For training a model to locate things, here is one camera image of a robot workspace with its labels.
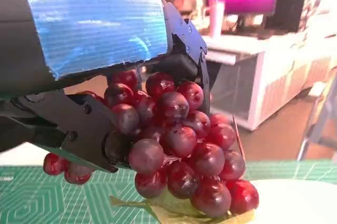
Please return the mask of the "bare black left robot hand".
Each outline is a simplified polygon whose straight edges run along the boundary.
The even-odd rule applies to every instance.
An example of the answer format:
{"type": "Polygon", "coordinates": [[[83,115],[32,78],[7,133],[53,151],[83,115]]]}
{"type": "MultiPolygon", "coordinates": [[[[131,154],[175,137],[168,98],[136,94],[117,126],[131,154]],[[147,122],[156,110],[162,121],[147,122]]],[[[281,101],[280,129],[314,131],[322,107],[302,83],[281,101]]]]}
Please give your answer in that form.
{"type": "Polygon", "coordinates": [[[1,0],[1,116],[22,137],[93,169],[127,169],[116,117],[86,94],[64,89],[98,75],[154,65],[175,81],[198,80],[210,110],[207,46],[165,0],[1,0]]]}

